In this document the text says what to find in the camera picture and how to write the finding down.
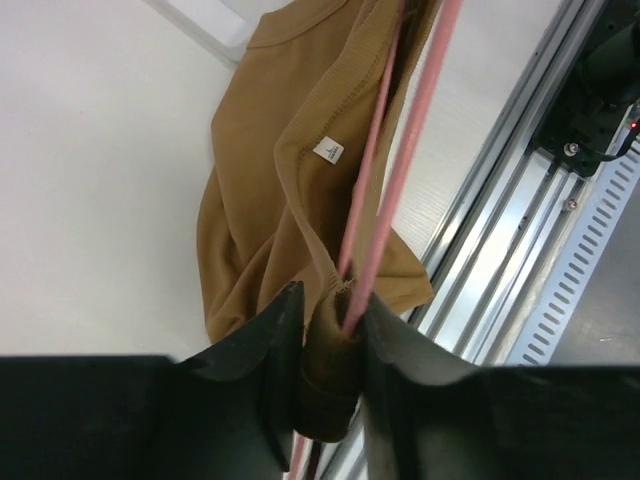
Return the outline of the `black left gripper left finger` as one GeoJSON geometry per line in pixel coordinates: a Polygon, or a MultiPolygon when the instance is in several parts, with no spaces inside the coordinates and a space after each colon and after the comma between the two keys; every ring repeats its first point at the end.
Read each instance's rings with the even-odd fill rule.
{"type": "Polygon", "coordinates": [[[304,287],[184,360],[1,361],[5,479],[278,479],[290,467],[304,287]]]}

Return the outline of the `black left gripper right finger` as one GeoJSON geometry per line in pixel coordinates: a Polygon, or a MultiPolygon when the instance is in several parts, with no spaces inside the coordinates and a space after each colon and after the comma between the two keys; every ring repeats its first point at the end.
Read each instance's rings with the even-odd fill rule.
{"type": "Polygon", "coordinates": [[[477,366],[372,296],[360,323],[372,479],[635,479],[634,366],[477,366]]]}

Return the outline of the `pink wire hanger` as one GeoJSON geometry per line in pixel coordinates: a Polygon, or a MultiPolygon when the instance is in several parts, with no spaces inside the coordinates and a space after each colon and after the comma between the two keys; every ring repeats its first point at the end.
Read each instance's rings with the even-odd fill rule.
{"type": "Polygon", "coordinates": [[[375,291],[392,221],[462,4],[401,1],[384,63],[336,267],[314,309],[303,350],[291,479],[316,475],[323,444],[340,440],[360,396],[357,329],[375,291]]]}

